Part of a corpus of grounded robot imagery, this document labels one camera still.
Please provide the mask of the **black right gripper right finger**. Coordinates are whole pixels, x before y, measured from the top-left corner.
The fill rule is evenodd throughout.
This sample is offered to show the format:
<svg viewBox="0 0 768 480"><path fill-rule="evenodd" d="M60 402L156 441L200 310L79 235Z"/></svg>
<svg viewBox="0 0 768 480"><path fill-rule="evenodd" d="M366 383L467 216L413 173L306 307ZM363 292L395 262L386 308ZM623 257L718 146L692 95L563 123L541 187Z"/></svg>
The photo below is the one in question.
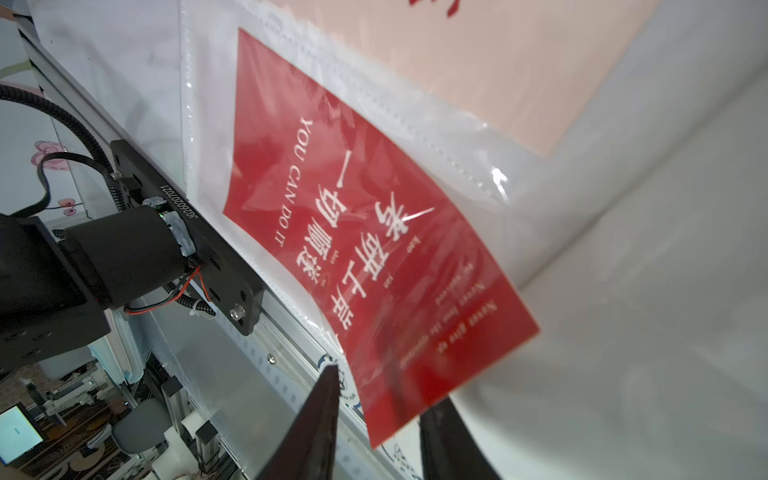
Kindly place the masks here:
<svg viewBox="0 0 768 480"><path fill-rule="evenodd" d="M500 479L449 397L420 416L419 428L425 479Z"/></svg>

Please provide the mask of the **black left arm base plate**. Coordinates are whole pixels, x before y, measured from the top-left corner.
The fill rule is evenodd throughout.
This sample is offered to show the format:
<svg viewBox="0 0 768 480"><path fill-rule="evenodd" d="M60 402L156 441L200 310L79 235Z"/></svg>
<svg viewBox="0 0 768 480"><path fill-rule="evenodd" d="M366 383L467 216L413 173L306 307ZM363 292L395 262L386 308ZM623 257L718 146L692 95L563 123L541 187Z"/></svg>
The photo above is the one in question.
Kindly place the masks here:
<svg viewBox="0 0 768 480"><path fill-rule="evenodd" d="M203 286L212 303L240 334L251 334L262 313L266 285L261 277L128 141L115 140L110 149L128 189L126 197L135 205L146 198L161 197L180 215L196 248L193 258L201 266Z"/></svg>

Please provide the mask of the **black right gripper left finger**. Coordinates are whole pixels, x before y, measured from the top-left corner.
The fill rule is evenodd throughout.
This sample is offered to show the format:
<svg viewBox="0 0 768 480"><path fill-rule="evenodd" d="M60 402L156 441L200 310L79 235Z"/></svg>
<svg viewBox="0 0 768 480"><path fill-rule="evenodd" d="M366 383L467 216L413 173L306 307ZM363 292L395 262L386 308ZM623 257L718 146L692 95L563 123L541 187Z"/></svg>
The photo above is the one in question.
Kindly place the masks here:
<svg viewBox="0 0 768 480"><path fill-rule="evenodd" d="M257 479L331 479L339 403L339 369L329 365Z"/></svg>

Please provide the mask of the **white photo album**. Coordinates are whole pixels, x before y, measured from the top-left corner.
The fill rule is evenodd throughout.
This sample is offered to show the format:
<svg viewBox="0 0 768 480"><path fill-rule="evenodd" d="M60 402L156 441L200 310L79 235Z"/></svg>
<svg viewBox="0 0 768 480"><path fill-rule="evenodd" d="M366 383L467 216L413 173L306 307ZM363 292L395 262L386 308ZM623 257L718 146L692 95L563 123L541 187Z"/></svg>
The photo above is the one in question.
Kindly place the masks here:
<svg viewBox="0 0 768 480"><path fill-rule="evenodd" d="M454 400L502 474L767 475L767 5L657 9L546 155L300 20L196 1L448 176L541 334Z"/></svg>

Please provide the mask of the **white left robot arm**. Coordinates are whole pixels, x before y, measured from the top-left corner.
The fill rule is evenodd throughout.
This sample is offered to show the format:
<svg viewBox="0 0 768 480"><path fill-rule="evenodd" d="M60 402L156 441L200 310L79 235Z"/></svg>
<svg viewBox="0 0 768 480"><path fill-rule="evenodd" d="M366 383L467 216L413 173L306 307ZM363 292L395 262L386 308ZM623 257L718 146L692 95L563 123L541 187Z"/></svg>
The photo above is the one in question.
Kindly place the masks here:
<svg viewBox="0 0 768 480"><path fill-rule="evenodd" d="M106 310L187 269L171 228L148 206L70 227L60 241L37 217L2 216L2 372L105 336Z"/></svg>

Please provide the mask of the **red you can do it card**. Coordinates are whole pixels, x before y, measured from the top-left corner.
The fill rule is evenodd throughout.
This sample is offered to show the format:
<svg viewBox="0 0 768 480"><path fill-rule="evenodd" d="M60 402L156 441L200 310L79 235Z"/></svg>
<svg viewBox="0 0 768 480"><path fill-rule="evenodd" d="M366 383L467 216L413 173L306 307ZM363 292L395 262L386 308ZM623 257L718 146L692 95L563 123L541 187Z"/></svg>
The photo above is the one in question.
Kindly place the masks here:
<svg viewBox="0 0 768 480"><path fill-rule="evenodd" d="M373 447L538 333L438 185L245 31L223 212L329 321Z"/></svg>

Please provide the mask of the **beige time will tell card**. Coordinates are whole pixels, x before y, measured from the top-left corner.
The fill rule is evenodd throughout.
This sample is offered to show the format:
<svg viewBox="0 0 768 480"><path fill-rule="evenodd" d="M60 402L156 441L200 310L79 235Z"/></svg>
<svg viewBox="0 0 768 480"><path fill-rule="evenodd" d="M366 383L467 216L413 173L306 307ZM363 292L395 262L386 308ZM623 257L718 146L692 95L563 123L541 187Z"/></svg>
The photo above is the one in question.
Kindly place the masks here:
<svg viewBox="0 0 768 480"><path fill-rule="evenodd" d="M657 3L286 1L283 8L546 155Z"/></svg>

